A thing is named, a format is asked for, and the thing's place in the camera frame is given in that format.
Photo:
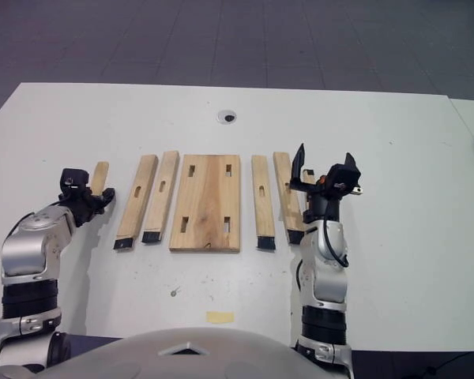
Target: cable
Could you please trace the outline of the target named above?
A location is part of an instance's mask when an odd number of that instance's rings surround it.
[[[328,219],[328,214],[329,214],[329,205],[330,205],[330,200],[328,200],[328,202],[326,203],[326,208],[325,208],[325,215],[323,216],[323,236],[325,237],[325,244],[326,244],[326,247],[328,248],[329,252],[332,254],[332,257],[333,259],[335,259],[337,261],[337,263],[339,265],[341,265],[342,267],[348,267],[349,266],[349,262],[348,260],[346,259],[346,255],[344,255],[342,257],[342,260],[337,256],[337,254],[335,254],[335,251],[333,251],[333,247],[332,245],[330,244],[330,240],[329,240],[329,233],[328,233],[328,229],[326,227],[326,220]]]
[[[31,215],[35,215],[35,213],[34,213],[34,212],[30,212],[29,214],[24,215],[23,217],[21,217],[21,218],[16,222],[16,224],[13,226],[13,228],[10,230],[10,232],[8,233],[6,239],[7,239],[8,237],[10,237],[10,236],[13,234],[13,232],[16,230],[16,228],[17,228],[18,225],[21,223],[21,221],[23,221],[24,219],[26,219],[27,217],[29,217],[29,216],[31,216]]]
[[[429,375],[429,376],[432,376],[434,377],[435,375],[437,375],[437,372],[444,366],[447,366],[449,365],[451,362],[454,362],[456,361],[457,359],[459,358],[463,358],[467,355],[470,355],[470,354],[473,354],[474,351],[468,351],[466,353],[462,353],[462,354],[459,354],[457,355],[456,357],[453,357],[451,359],[448,359],[447,361],[441,363],[439,366],[437,367],[433,367],[433,366],[428,366],[426,369],[425,369],[425,372],[421,375],[408,375],[407,377],[402,377],[402,379],[423,379],[425,376]]]
[[[429,374],[429,375],[431,375],[432,377],[434,377],[434,376],[437,374],[437,372],[438,372],[442,367],[444,367],[444,366],[446,366],[446,365],[449,365],[451,362],[454,362],[454,361],[456,361],[456,360],[459,359],[459,358],[463,358],[463,357],[465,357],[465,356],[467,356],[467,355],[470,355],[470,354],[472,354],[473,352],[474,352],[474,351],[468,351],[468,352],[466,352],[466,353],[459,354],[459,355],[457,355],[456,357],[451,358],[451,359],[448,359],[448,360],[445,361],[444,363],[441,363],[441,364],[440,364],[439,366],[437,366],[437,367],[429,366],[429,367],[427,367],[427,369],[425,370],[425,373],[424,373],[421,377],[425,377],[425,375],[427,375],[427,374]]]
[[[302,265],[302,260],[300,260],[299,264],[297,265],[297,271],[295,274],[295,278],[297,279],[297,287],[299,288],[300,291],[300,279],[299,279],[299,272],[300,272],[300,266]]]

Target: black end cap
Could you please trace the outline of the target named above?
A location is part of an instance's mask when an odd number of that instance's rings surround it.
[[[275,250],[276,243],[274,242],[274,237],[263,237],[259,235],[258,248],[264,250]]]
[[[114,250],[131,249],[133,245],[134,245],[133,238],[116,239],[114,242]]]
[[[159,231],[145,231],[142,235],[143,243],[154,243],[160,241]]]
[[[292,245],[300,245],[300,241],[303,238],[303,231],[292,231],[288,229],[288,241]]]

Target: floor tile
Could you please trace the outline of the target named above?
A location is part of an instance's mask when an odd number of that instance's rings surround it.
[[[439,93],[453,99],[474,100],[474,77],[451,74],[430,74],[429,78]]]
[[[371,60],[359,44],[325,45],[316,43],[316,51],[321,67],[329,69],[371,69]]]
[[[406,75],[378,72],[378,77],[386,92],[438,93],[428,76],[424,73]]]
[[[212,37],[172,36],[161,59],[161,65],[191,63],[197,66],[211,66],[215,49],[216,40]]]
[[[147,62],[111,62],[100,76],[103,83],[152,84],[158,67]]]
[[[316,67],[267,68],[267,87],[295,89],[323,89],[320,70]]]
[[[209,85],[210,77],[210,65],[203,66],[184,62],[160,66],[154,81],[155,84]]]
[[[217,87],[266,87],[265,67],[214,66],[211,85]]]
[[[119,41],[116,39],[95,39],[81,37],[74,40],[65,50],[63,58],[68,59],[111,59]]]
[[[305,39],[268,39],[267,64],[271,66],[318,66],[314,44]]]
[[[115,62],[160,63],[167,42],[167,35],[125,36],[116,47],[112,60]]]
[[[322,69],[326,89],[337,91],[382,91],[372,70]]]
[[[216,45],[214,64],[217,66],[264,66],[265,41],[263,39],[220,39]]]

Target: wooden plank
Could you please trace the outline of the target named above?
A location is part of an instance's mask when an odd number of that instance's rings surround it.
[[[269,165],[266,156],[252,156],[254,218],[258,248],[275,250],[274,215],[270,197]]]
[[[105,180],[107,179],[107,173],[109,171],[108,162],[98,162],[95,166],[92,176],[92,189],[93,196],[102,196],[103,188],[105,187]]]
[[[314,177],[314,170],[305,169],[302,171],[303,181],[309,184],[316,184],[316,178]],[[307,192],[305,195],[306,198],[306,209],[309,208],[309,200],[307,199]]]
[[[152,180],[154,179],[158,158],[155,155],[142,156],[134,185],[128,196],[125,212],[119,225],[114,249],[127,250],[134,246],[134,240],[139,235],[145,206],[148,203],[151,192]]]
[[[274,152],[273,158],[286,235],[290,243],[298,245],[303,237],[304,226],[297,192],[290,190],[292,162],[287,152]]]
[[[239,156],[184,156],[169,248],[240,250]]]
[[[143,243],[158,242],[164,236],[178,165],[178,152],[164,153],[156,176],[148,217],[145,220],[144,234],[142,235]]]

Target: black object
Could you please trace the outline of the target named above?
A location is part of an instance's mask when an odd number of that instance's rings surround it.
[[[66,333],[56,332],[51,337],[47,351],[47,367],[62,363],[72,355],[69,336]]]
[[[160,241],[160,232],[159,231],[145,231],[142,235],[143,243],[155,243]]]
[[[302,170],[306,152],[303,144],[295,154],[292,164],[292,178],[290,188],[292,190],[307,193],[307,210],[303,213],[303,222],[312,223],[315,220],[323,220],[323,236],[326,247],[332,254],[333,259],[342,267],[348,267],[346,256],[339,258],[330,244],[326,222],[327,220],[339,221],[340,200],[350,194],[355,187],[359,187],[358,180],[360,171],[350,153],[346,153],[344,164],[334,164],[327,175],[323,175],[315,184],[302,182],[300,172]]]
[[[198,351],[195,351],[193,349],[182,349],[181,351],[176,351],[175,353],[172,353],[171,355],[201,355],[201,354]]]
[[[60,178],[62,194],[58,196],[58,204],[67,207],[73,214],[76,227],[91,221],[95,215],[104,213],[104,208],[114,199],[115,191],[107,188],[102,196],[93,196],[88,184],[88,172],[77,168],[64,168]]]
[[[25,317],[58,306],[58,281],[42,280],[3,287],[2,317]]]
[[[131,249],[133,246],[134,246],[134,239],[131,237],[116,239],[114,241],[114,250]]]
[[[300,245],[300,241],[302,241],[303,238],[303,231],[293,231],[291,229],[288,229],[288,241],[292,245]]]
[[[28,365],[23,365],[23,367],[25,369],[29,369],[30,371],[32,371],[33,373],[39,373],[40,371],[43,371],[44,370],[44,366],[42,365],[38,365],[36,363],[30,363]]]
[[[346,344],[346,318],[336,310],[302,308],[302,336],[323,343]]]
[[[300,278],[299,278],[299,273],[300,273],[300,266],[302,266],[303,260],[301,259],[300,262],[297,264],[297,269],[295,270],[295,279],[297,280],[297,287],[300,289]]]
[[[274,237],[258,236],[258,248],[263,250],[275,250],[276,242]]]

